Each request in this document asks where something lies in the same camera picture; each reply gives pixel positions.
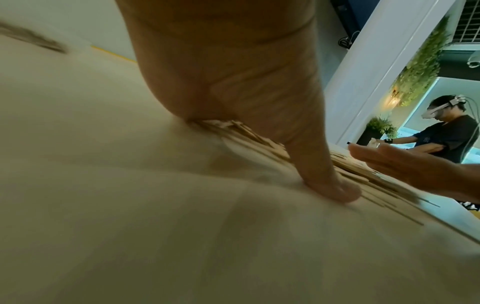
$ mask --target black t-shirt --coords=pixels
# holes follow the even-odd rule
[[[464,159],[464,151],[466,155],[479,138],[479,129],[475,119],[464,115],[447,124],[440,122],[429,126],[414,136],[418,138],[416,147],[428,143],[444,145],[443,150],[432,153],[432,155],[459,164]]]

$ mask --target security camera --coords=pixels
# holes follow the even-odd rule
[[[472,69],[480,67],[480,51],[474,52],[470,56],[470,59],[468,60],[467,64]]]

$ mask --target metal grid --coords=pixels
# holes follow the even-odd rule
[[[480,43],[480,0],[466,0],[453,43]]]

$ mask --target black hair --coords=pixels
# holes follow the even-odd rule
[[[444,96],[440,96],[438,98],[435,98],[431,103],[430,103],[430,107],[439,107],[441,105],[444,105],[444,104],[447,104],[449,103],[451,100],[455,99],[456,96],[455,95],[444,95]],[[462,110],[463,112],[465,112],[466,108],[465,108],[465,103],[458,103],[456,105],[460,110]]]

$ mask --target plant pot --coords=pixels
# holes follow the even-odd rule
[[[356,143],[361,146],[366,146],[372,138],[380,139],[382,135],[382,132],[367,127]]]

